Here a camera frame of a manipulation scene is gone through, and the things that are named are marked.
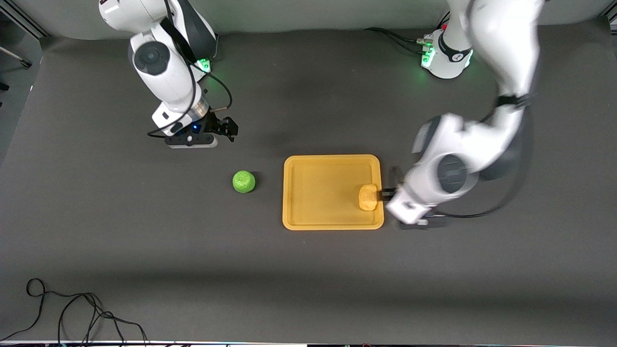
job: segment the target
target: table surface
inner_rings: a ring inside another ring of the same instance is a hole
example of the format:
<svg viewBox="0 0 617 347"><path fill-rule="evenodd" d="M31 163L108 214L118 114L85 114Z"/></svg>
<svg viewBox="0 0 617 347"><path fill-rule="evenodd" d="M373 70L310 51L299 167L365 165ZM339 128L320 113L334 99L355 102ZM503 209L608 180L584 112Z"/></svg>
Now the table surface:
<svg viewBox="0 0 617 347"><path fill-rule="evenodd" d="M44 42L0 170L0 332L27 327L30 277L93 291L153 340L414 344L617 344L617 61L605 19L539 30L529 178L505 209L447 228L291 232L283 163L374 154L405 171L431 117L480 119L496 85L477 57L438 80L368 31L225 35L213 63L234 93L235 143L171 150L145 134L158 101L127 41ZM408 31L414 37L421 31ZM214 106L226 103L211 81ZM236 193L238 170L257 173ZM511 180L443 206L476 212ZM56 336L50 298L19 340ZM90 310L71 308L69 338ZM137 332L125 333L138 339ZM98 339L115 340L106 324Z"/></svg>

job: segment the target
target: orange object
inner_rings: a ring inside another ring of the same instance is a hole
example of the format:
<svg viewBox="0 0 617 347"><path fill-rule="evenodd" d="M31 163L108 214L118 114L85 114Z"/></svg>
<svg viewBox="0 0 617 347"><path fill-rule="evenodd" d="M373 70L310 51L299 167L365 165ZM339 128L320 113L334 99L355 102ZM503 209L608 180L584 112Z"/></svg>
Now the orange object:
<svg viewBox="0 0 617 347"><path fill-rule="evenodd" d="M285 161L283 224L290 230L374 230L383 225L383 202L360 208L360 190L381 191L379 159L370 154L292 156Z"/></svg>

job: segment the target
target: black strap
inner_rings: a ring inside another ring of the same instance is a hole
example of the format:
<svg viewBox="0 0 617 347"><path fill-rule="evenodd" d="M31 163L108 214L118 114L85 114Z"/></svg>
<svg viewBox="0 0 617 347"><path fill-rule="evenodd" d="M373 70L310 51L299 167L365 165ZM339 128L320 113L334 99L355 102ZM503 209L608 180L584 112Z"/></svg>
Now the black strap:
<svg viewBox="0 0 617 347"><path fill-rule="evenodd" d="M457 51L456 49L448 47L448 45L445 44L444 41L444 33L445 31L442 32L441 35L439 35L439 39L437 41L439 43L439 48L446 56L448 56L448 59L450 59L451 62L462 61L463 58L465 58L471 52L471 48L464 51Z"/></svg>
<svg viewBox="0 0 617 347"><path fill-rule="evenodd" d="M495 104L495 107L503 105L514 105L516 108L526 107L529 105L529 94L525 94L520 97L514 95L500 95L497 98L497 103Z"/></svg>
<svg viewBox="0 0 617 347"><path fill-rule="evenodd" d="M182 36L182 34L178 31L178 29L176 29L176 27L171 23L171 21L169 21L168 18L164 18L163 21L161 21L160 26L163 28L163 30L165 30L166 33L169 34L169 36L172 37L173 42L176 43L178 49L181 51L182 55L187 58L188 61L190 61L191 63L197 62L191 46L186 41L184 36Z"/></svg>

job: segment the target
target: yellow tray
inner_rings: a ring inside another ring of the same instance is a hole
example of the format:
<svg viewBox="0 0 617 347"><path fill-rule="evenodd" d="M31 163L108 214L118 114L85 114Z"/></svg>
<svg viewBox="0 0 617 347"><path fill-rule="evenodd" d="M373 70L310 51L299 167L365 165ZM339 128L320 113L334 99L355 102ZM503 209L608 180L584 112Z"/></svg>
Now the yellow tray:
<svg viewBox="0 0 617 347"><path fill-rule="evenodd" d="M283 224L290 230L374 230L384 222L383 203L360 209L365 184L381 191L379 159L370 154L292 156L285 161Z"/></svg>

